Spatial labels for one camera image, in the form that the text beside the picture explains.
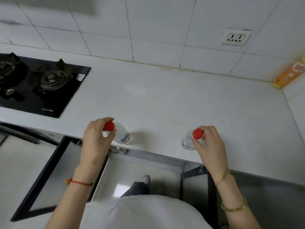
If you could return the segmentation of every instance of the white shirt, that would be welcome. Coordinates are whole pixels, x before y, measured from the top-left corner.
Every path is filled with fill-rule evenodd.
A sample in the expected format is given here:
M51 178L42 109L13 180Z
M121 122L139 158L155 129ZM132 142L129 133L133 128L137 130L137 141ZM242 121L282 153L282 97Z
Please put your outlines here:
M122 197L102 222L102 229L212 229L191 205L159 195Z

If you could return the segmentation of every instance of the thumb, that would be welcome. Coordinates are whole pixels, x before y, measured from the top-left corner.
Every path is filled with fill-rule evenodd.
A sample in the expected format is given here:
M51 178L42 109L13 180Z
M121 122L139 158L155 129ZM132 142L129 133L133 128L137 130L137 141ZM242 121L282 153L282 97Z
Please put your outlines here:
M109 144L111 144L111 142L113 141L115 134L116 134L116 129L111 131L111 133L109 133L109 135L106 137L107 142L109 142Z
M193 138L193 137L191 137L191 140L192 140L192 142L193 142L193 144L194 144L194 146L195 146L195 148L196 148L196 150L198 151L198 152L205 152L205 147L203 147L200 143L199 143L199 141L197 141L195 138Z

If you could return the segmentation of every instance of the forearm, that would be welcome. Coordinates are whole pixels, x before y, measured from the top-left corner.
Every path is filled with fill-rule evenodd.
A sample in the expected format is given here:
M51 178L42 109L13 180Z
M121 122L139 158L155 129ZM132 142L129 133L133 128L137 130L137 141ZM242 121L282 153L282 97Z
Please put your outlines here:
M231 174L217 188L225 208L234 209L244 204L243 196ZM237 212L226 212L226 215L230 229L261 229L248 206Z
M78 167L75 169L73 180L90 183L92 176L93 172L84 173ZM90 187L70 183L45 229L79 228L89 194Z

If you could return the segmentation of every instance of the hand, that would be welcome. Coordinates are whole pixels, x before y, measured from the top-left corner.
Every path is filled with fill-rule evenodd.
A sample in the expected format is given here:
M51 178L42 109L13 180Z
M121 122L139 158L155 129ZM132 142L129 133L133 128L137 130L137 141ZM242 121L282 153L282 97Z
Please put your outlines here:
M200 126L198 128L204 131L206 146L203 147L193 137L192 142L200 155L201 161L211 174L214 182L218 183L222 179L228 167L224 143L214 126Z
M81 162L77 168L78 173L94 176L100 170L116 133L115 129L107 137L104 137L103 127L106 122L113 120L114 118L111 117L97 119L91 121L87 126L83 136Z

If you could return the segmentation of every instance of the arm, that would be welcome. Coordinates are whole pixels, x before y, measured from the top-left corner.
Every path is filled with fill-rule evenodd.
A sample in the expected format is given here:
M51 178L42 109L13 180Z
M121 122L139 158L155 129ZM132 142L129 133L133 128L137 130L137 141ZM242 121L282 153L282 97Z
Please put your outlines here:
M227 154L224 143L214 126L200 126L204 131L206 145L203 147L196 139L192 141L200 155L200 158L211 174L223 205L228 209L235 209L244 204L244 199L239 191L234 177L228 174L222 180L228 167ZM250 208L246 206L237 212L227 212L230 229L261 229Z
M91 183L100 171L104 158L115 136L115 130L108 137L103 137L103 127L113 118L91 121L84 132L81 161L75 169L72 180ZM79 228L87 199L90 194L88 186L70 183L58 206L49 219L45 229Z

